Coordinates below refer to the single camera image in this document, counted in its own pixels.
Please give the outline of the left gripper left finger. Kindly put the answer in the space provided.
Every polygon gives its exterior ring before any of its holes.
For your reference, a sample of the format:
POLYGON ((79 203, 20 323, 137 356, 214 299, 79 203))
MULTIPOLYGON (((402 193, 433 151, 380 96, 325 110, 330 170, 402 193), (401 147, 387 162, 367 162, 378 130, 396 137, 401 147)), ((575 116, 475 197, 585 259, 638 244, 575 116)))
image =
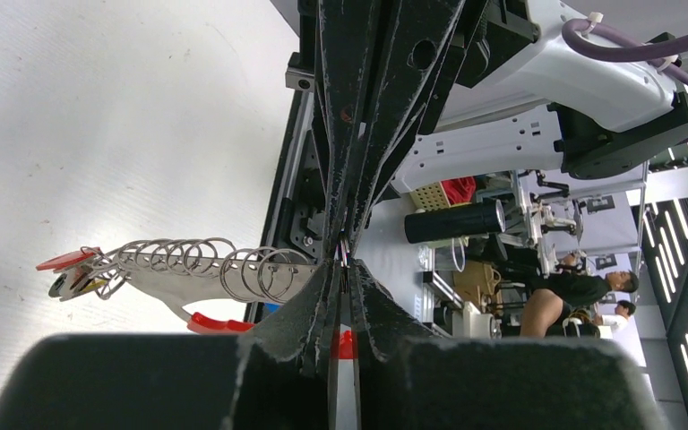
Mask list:
POLYGON ((342 267, 243 333, 56 335, 21 359, 0 429, 329 429, 342 267))

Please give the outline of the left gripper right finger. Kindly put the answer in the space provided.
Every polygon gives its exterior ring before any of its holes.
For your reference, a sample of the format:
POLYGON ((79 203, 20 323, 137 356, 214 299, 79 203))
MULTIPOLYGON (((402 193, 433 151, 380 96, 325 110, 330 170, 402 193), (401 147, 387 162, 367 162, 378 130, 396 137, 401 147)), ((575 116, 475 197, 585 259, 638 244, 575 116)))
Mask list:
POLYGON ((448 338, 348 267, 362 429, 666 429, 639 368, 594 338, 448 338))

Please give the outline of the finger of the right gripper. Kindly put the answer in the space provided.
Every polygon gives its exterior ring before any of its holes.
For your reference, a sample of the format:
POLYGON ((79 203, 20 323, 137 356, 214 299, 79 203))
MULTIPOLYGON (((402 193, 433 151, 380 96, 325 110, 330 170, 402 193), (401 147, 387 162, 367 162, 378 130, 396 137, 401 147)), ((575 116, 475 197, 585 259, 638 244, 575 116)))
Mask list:
POLYGON ((379 175, 398 136, 413 117, 440 48, 449 38, 462 1, 397 1, 382 49, 380 65, 366 114, 363 154, 355 169, 354 195, 348 212, 350 250, 365 228, 376 195, 379 175))
POLYGON ((324 241, 358 243, 379 175, 368 86, 380 21, 377 1, 321 1, 315 15, 314 130, 328 149, 324 241))

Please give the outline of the keyring with coloured keys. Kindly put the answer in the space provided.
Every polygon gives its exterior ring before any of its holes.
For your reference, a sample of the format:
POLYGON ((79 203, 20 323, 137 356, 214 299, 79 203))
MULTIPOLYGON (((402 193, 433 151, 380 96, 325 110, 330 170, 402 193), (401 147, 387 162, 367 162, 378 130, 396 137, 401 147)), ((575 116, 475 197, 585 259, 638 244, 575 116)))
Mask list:
POLYGON ((108 300, 130 285, 159 300, 194 333, 240 336, 251 323, 210 318, 187 306, 217 299, 283 305, 302 290, 316 266, 296 250, 240 248, 226 238, 209 237, 137 240, 108 252, 83 246, 35 268, 56 275, 48 294, 60 301, 88 294, 108 300))

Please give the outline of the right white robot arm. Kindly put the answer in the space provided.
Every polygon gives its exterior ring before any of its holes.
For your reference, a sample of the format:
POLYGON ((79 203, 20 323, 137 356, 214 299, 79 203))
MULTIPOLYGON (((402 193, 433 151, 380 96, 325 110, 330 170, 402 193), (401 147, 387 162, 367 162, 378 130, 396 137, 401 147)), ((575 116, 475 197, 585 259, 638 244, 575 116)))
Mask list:
POLYGON ((322 252, 377 200, 504 170, 618 176, 688 142, 688 35, 639 43, 560 1, 321 1, 312 135, 322 252))

